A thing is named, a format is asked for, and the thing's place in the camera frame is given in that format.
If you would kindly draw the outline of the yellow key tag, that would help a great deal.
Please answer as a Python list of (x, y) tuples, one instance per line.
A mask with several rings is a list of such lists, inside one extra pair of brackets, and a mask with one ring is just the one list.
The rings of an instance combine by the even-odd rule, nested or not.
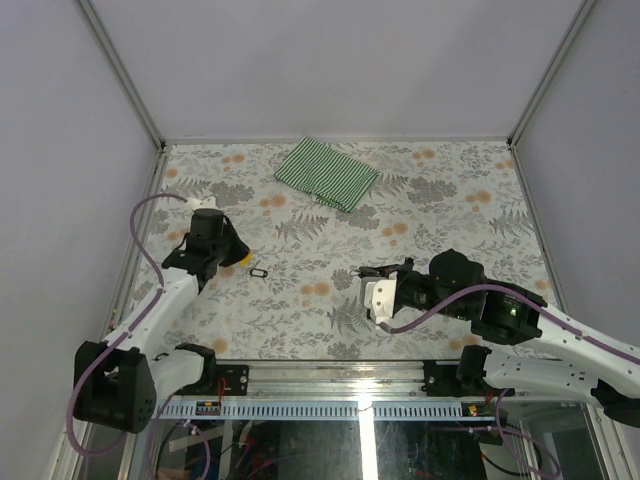
[(253, 254), (252, 254), (252, 253), (249, 253), (246, 257), (244, 257), (244, 258), (239, 262), (239, 264), (240, 264), (241, 266), (247, 266), (247, 265), (251, 262), (251, 260), (252, 260), (252, 259), (253, 259)]

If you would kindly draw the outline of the black tag with white label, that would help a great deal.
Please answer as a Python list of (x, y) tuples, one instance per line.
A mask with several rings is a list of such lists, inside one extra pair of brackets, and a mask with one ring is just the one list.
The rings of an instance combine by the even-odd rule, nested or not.
[(269, 275), (269, 272), (267, 270), (264, 269), (259, 269), (259, 268), (252, 268), (249, 271), (249, 275), (252, 277), (256, 277), (256, 278), (267, 278)]

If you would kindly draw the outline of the large silver keyring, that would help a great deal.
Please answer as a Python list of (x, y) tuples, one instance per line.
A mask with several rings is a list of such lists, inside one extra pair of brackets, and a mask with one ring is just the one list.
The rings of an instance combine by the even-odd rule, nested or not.
[(396, 269), (395, 265), (385, 265), (379, 267), (360, 266), (350, 271), (351, 276), (358, 278), (388, 278)]

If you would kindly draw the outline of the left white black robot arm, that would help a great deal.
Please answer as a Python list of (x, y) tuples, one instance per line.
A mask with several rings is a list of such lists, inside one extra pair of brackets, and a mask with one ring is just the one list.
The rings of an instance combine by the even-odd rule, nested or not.
[(217, 390), (213, 349), (182, 343), (161, 350), (164, 335), (220, 268), (245, 259), (249, 247), (220, 210), (193, 212), (189, 231), (161, 264), (159, 287), (101, 342), (76, 351), (68, 419), (139, 433), (158, 404), (180, 391)]

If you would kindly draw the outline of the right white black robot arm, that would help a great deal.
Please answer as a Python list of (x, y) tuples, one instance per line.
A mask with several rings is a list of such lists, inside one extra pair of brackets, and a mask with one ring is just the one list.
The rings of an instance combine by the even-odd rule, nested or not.
[(383, 268), (372, 310), (390, 334), (412, 331), (436, 314), (469, 322), (487, 344), (463, 350), (455, 378), (467, 394), (542, 391), (639, 425), (638, 347), (580, 323), (531, 291), (487, 278), (481, 264), (453, 249), (436, 255), (425, 274), (412, 259)]

